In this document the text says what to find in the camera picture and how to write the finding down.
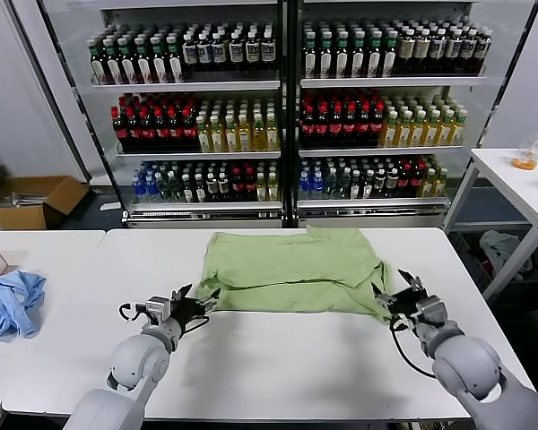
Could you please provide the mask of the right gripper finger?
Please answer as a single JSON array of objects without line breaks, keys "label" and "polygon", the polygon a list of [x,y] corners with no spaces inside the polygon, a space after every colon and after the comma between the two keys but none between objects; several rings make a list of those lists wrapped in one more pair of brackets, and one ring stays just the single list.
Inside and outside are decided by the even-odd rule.
[{"label": "right gripper finger", "polygon": [[375,299],[386,309],[391,310],[397,299],[393,295],[388,295],[381,291],[374,283],[371,283],[371,288],[374,294]]},{"label": "right gripper finger", "polygon": [[398,273],[408,285],[405,291],[419,294],[424,293],[424,286],[418,276],[413,276],[410,272],[402,269],[399,269]]}]

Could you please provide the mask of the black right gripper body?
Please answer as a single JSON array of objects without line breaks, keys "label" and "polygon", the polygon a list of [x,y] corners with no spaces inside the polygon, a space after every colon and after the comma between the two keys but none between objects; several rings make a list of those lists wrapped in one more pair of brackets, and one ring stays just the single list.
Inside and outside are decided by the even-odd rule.
[{"label": "black right gripper body", "polygon": [[417,304],[427,297],[425,288],[406,288],[391,295],[387,299],[386,308],[392,316],[399,314],[411,316],[418,312]]}]

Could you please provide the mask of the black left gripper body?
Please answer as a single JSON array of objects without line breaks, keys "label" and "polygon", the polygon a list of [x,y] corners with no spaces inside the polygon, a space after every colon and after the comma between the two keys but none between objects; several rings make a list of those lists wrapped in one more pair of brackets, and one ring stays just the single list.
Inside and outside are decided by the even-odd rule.
[{"label": "black left gripper body", "polygon": [[194,319],[202,319],[205,308],[200,300],[182,297],[171,302],[170,317],[178,323],[190,323]]}]

